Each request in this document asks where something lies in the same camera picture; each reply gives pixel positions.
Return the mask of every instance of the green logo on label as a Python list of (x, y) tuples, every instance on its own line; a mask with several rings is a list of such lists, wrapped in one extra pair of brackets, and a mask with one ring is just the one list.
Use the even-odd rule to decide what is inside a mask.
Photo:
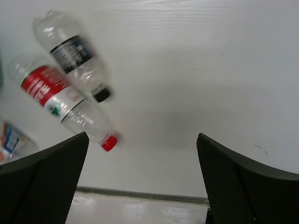
[(48, 108), (47, 108), (50, 113), (56, 117), (59, 117), (60, 116), (60, 109), (58, 107), (56, 107), (56, 105), (48, 105)]

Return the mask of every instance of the white panel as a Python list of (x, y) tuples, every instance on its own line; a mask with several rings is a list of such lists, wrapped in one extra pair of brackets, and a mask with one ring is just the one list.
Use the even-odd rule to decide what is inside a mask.
[[(80, 185), (206, 196), (200, 132), (299, 173), (298, 1), (2, 1), (4, 66), (18, 53), (45, 52), (30, 24), (51, 8), (77, 14), (101, 53), (115, 90), (102, 105), (123, 135), (111, 153), (91, 144)], [(41, 147), (71, 136), (5, 81), (3, 116)]]
[(204, 224), (207, 206), (76, 192), (67, 224)]

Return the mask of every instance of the blue and orange label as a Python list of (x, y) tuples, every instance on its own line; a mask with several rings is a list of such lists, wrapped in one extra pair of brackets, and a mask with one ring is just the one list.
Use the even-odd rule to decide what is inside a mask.
[(19, 133), (11, 125), (4, 123), (3, 124), (3, 135), (1, 136), (1, 146), (3, 149), (12, 153), (14, 148), (17, 146), (20, 141), (21, 133)]

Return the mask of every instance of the black bottle cap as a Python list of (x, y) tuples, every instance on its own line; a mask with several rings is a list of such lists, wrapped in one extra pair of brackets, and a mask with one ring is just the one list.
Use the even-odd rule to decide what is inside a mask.
[(108, 89), (108, 87), (105, 87), (100, 92), (95, 94), (93, 97), (100, 103), (111, 96), (111, 91)]

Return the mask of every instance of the black label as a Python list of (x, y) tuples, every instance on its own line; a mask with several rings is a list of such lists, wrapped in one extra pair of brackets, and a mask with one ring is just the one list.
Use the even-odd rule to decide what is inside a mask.
[(93, 58), (90, 49), (80, 36), (73, 36), (56, 46), (50, 54), (67, 74)]

